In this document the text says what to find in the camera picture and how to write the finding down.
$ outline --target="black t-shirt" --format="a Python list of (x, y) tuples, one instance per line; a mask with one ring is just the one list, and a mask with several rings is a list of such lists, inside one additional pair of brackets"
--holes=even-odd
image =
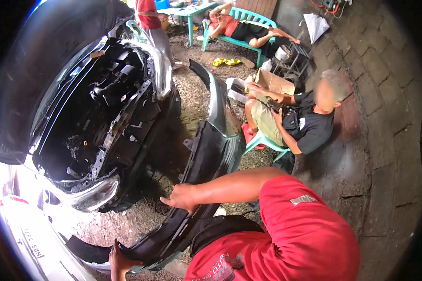
[(334, 110), (330, 114), (314, 113), (316, 104), (313, 91), (297, 93), (294, 99), (298, 106), (291, 109), (297, 114), (286, 111), (282, 124), (297, 141), (300, 151), (309, 154), (330, 138), (333, 131)]

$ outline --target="black shorts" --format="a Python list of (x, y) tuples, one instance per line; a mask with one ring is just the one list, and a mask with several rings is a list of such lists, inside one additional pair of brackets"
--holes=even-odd
[(240, 22), (237, 24), (237, 27), (231, 35), (231, 38), (249, 43), (253, 38), (258, 39), (266, 36), (268, 33), (269, 30), (265, 27), (256, 24)]

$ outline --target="metal stand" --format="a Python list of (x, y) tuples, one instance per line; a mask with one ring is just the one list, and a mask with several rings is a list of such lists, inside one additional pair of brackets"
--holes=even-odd
[[(293, 62), (291, 64), (283, 63), (274, 57), (275, 68), (274, 68), (273, 73), (275, 74), (276, 71), (280, 68), (279, 74), (283, 72), (284, 78), (292, 79), (296, 81), (303, 74), (311, 58), (308, 56), (308, 53), (304, 50), (304, 48), (301, 45), (297, 45), (296, 43), (291, 42), (291, 44), (289, 45), (289, 48), (293, 52)], [(304, 58), (298, 63), (298, 59), (301, 55)]]

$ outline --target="gravel ground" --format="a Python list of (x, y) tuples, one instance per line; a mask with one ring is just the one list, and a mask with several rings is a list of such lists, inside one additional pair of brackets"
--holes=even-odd
[[(235, 66), (223, 64), (214, 67), (212, 61), (216, 58), (237, 59), (242, 56), (256, 61), (256, 56), (253, 51), (222, 41), (210, 42), (207, 51), (202, 52), (202, 42), (194, 39), (194, 47), (190, 48), (185, 30), (185, 28), (176, 28), (171, 35), (170, 42), (174, 60), (184, 62), (184, 66), (174, 73), (174, 82), (182, 99), (181, 124), (185, 128), (185, 134), (192, 137), (195, 135), (198, 121), (205, 120), (208, 116), (209, 92), (198, 76), (188, 69), (188, 59), (193, 59), (209, 69), (214, 69), (215, 73), (223, 79), (227, 77), (245, 79), (248, 75), (255, 74), (255, 69), (249, 69), (242, 63)], [(231, 100), (231, 103), (238, 118), (245, 122), (243, 104), (233, 100)], [(180, 139), (182, 141), (185, 137), (177, 135), (176, 138), (182, 138)], [(243, 170), (270, 166), (274, 156), (275, 153), (270, 149), (254, 149), (242, 157), (239, 168)], [(178, 159), (181, 157), (174, 155), (171, 158)], [(176, 171), (183, 171), (184, 165), (185, 163), (181, 163)], [(152, 181), (161, 188), (161, 194), (169, 194), (171, 186), (178, 182), (177, 176), (178, 173), (163, 174), (155, 171), (152, 175)], [(85, 214), (63, 205), (48, 205), (45, 211), (52, 217), (53, 227), (67, 239), (76, 235), (90, 244), (110, 246), (113, 240), (117, 238), (124, 245), (130, 246), (163, 221), (168, 208), (158, 201), (158, 195), (159, 193), (153, 192), (136, 203), (131, 209), (117, 214), (113, 211), (105, 214), (100, 212)], [(228, 215), (242, 214), (251, 210), (246, 203), (223, 204), (223, 207)], [(247, 217), (260, 222), (258, 212), (247, 214)], [(191, 260), (187, 252), (181, 255), (179, 259), (185, 263), (189, 263)], [(108, 275), (104, 274), (98, 274), (97, 278), (98, 280), (110, 279)], [(131, 281), (180, 279), (165, 270), (145, 272), (127, 278)]]

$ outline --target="red cloth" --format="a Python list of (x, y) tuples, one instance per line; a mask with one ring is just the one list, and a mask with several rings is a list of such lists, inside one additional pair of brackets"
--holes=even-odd
[[(136, 11), (156, 12), (157, 9), (155, 5), (155, 0), (136, 0)], [(157, 29), (161, 27), (161, 21), (157, 17), (147, 17), (147, 16), (141, 16), (141, 15), (138, 15), (138, 17), (139, 17), (139, 23), (141, 25), (141, 28)]]
[[(241, 128), (242, 128), (242, 131), (244, 132), (245, 143), (249, 143), (254, 138), (252, 128), (250, 128), (250, 126), (247, 123), (242, 124)], [(255, 146), (256, 149), (263, 149), (265, 147), (266, 146), (264, 144), (258, 144), (257, 146)]]
[(214, 29), (216, 29), (219, 26), (219, 22), (217, 20), (219, 16), (221, 16), (222, 19), (224, 19), (227, 22), (227, 24), (225, 25), (224, 28), (222, 28), (220, 33), (225, 34), (225, 36), (231, 37), (231, 35), (233, 34), (234, 30), (237, 27), (237, 24), (239, 23), (239, 20), (234, 19), (230, 15), (224, 15), (224, 14), (211, 15), (210, 14), (210, 20), (211, 20), (210, 26), (212, 26)]
[(192, 259), (185, 280), (356, 279), (356, 237), (314, 191), (290, 175), (276, 177), (261, 188), (260, 207), (269, 233), (232, 233), (217, 239)]

